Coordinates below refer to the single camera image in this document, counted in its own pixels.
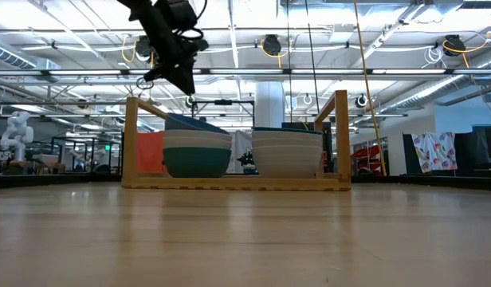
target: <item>yellow cable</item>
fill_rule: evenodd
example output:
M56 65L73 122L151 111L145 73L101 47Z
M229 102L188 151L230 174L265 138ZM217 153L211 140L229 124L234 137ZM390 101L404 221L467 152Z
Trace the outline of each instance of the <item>yellow cable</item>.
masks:
M284 54L282 54L282 55L272 56L272 55L269 55L269 54L268 54L268 53L265 51L265 49L263 49L263 43L264 43L264 42L265 42L265 40L261 40L261 42L260 42L261 51L262 51L262 52L263 52L263 53L264 53L266 56L268 56L268 57L275 57L275 58L277 58L277 63L279 64L279 69L280 69L280 68L281 68L281 58L282 58L282 57L284 57L284 56L286 56L286 55L288 55L288 53L289 53L289 49L288 49L288 51L286 51L286 53L284 53Z
M486 34L486 40L488 40L488 38L490 37L490 33L487 33ZM478 51L479 49L485 47L486 43L488 43L488 41L485 40L485 43L483 43L483 45L480 45L479 47L476 47L474 49L470 49L470 50L457 50L457 49L451 49L451 48L448 48L446 46L446 43L448 42L447 40L445 40L443 43L442 43L442 47L448 49L449 51L451 52L455 52L455 53L470 53L470 52L474 52L474 51Z
M355 7L355 19L357 20L357 33L359 34L360 56L363 59L364 82L366 83L367 102L370 105L371 118L373 119L373 124L375 126L376 143L379 146L380 162L382 163L382 173L383 173L383 176L387 176L386 163L383 160L382 144L380 143L379 127L377 127L377 124L376 124L375 110L373 109L373 102L371 101L370 85L369 85L369 82L367 80L366 58L364 56L363 36L360 32L360 26L359 26L359 12L357 11L357 0L354 0L354 7Z
M124 43L121 46L121 57L128 63L132 63L134 59L136 59L136 46L137 46L137 41L134 42L134 50L132 51L132 59L129 60L127 57L125 57L125 42L128 38L128 35L124 35Z
M462 53L462 56L463 56L463 61L465 62L465 65L467 66L467 69L469 68L469 62L467 61L467 56L465 55L465 53Z

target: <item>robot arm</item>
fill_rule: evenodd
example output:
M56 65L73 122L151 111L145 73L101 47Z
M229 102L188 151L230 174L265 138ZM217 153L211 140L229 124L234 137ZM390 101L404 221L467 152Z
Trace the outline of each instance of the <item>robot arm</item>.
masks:
M209 46L203 39L202 31L195 29L198 17L191 4L187 0L158 0L154 6L150 0L118 2L131 10L131 21L139 20L157 56L154 68L144 75L144 80L153 81L162 77L187 95L194 94L194 57ZM183 36L188 30L201 35Z

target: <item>metal frame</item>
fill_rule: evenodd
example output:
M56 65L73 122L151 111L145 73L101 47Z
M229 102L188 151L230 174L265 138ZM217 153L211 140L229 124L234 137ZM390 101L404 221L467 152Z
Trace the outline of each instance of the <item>metal frame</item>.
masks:
M349 191L350 139L348 134L348 93L337 91L322 108L315 121L321 130L323 121L336 110L336 137L338 173L324 174L323 159L314 179L265 179L256 175L225 176L220 179L173 179L168 174L142 174L136 172L136 141L138 109L166 119L167 114L136 97L127 98L127 115L124 132L124 173L121 185L130 189L176 190L246 190L246 191Z
M249 116L253 117L253 127L256 126L254 116L256 115L255 112L255 107L254 107L254 100L194 100L191 105L191 116L194 119L195 116L197 116L208 104L215 104L215 105L232 105L232 104L239 104L243 110L249 114ZM196 107L198 104L203 104L203 106L196 112ZM253 112L249 112L246 107L244 107L242 104L251 104L253 106Z
M64 136L55 136L51 139L51 151L53 151L54 149L54 142L56 140L63 140L65 142L69 142L69 143L73 143L73 149L75 151L76 149L76 145L77 144L82 144L83 142L80 142L80 141L77 141L77 140L87 140L88 138L87 137L64 137ZM86 156L88 155L88 145L90 143L83 143L84 144L84 158L86 159ZM91 156L91 164L90 164L90 169L89 169L89 172L92 171L92 168L93 168L93 160L94 160L94 155L95 155L95 145L97 144L109 144L109 160L108 160L108 165L109 165L109 168L111 168L111 158L112 158L112 146L113 145L118 145L120 147L119 149L119 158L118 158L118 172L121 174L121 170L122 170L122 163L121 163L121 160L120 160L120 155L122 154L122 144L121 143L117 143L117 142L114 142L112 140L98 140L98 139L95 139L93 138L92 139L92 156ZM72 170L74 169L74 163L75 163L75 158L72 159Z

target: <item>bowl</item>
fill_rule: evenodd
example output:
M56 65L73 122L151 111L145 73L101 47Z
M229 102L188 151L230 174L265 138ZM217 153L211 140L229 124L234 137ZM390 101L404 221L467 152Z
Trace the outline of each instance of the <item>bowl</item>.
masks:
M321 145L253 147L253 159L261 176L269 179L311 179L320 166Z
M271 146L280 146L280 145L289 145L289 146L315 146L315 147L323 147L323 139L322 140L292 140L292 139L262 139L262 140L253 140L253 148L255 147L271 147Z
M262 159L268 156L284 156L289 158L294 157L306 157L310 159L315 159L321 157L323 152L323 147L321 146L269 146L269 147L253 147L253 159L256 163L257 159Z
M231 150L231 141L202 137L168 136L163 139L163 147L209 147Z
M174 178L220 178L230 164L231 150L208 147L164 148L164 165Z
M195 130L166 130L164 131L164 139L171 137L193 137L201 139L216 139L224 140L231 143L232 137L229 134L223 134L220 132L207 132L207 131L195 131Z
M322 132L292 128L253 128L253 140L323 140Z
M320 161L262 163L256 164L256 170L267 179L313 179L319 166Z
M198 119L193 119L188 116L183 116L175 113L168 113L165 123L166 130L195 130L217 132L225 135L229 133L221 128L215 127L212 124L205 123Z

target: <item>wooden rack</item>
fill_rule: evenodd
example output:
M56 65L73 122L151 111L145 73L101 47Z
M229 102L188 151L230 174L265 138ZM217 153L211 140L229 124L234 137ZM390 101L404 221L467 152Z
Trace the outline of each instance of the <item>wooden rack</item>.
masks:
M324 161L314 179L263 179L254 175L226 175L220 179L173 179L168 174L136 172L136 139L138 109L166 119L167 114L135 97L127 98L124 133L124 173L122 187L137 189L224 190L224 191L349 191L350 140L348 134L348 93L336 91L315 120L315 130L336 110L337 174L324 173Z

